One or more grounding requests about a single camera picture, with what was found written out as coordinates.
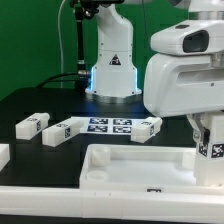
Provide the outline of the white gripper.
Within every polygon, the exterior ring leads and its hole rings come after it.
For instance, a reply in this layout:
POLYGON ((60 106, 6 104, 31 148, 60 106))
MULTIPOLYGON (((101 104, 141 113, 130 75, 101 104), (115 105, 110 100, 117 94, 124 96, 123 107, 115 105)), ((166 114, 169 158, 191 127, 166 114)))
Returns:
POLYGON ((151 47, 144 106, 159 117, 188 114, 193 140, 208 144, 202 112, 224 109, 224 21, 185 20, 155 33, 151 47))

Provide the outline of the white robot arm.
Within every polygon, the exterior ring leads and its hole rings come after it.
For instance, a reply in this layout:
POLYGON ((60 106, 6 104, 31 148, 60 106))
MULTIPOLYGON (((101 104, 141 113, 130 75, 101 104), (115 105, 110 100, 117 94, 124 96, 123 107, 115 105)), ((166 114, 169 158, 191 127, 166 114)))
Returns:
POLYGON ((86 93, 106 102, 143 95, 158 117, 185 115, 197 143, 224 143, 224 0, 168 0, 187 20, 152 35, 144 89, 132 64, 133 27, 115 9, 140 0, 70 0, 80 19, 97 19, 98 59, 86 93))

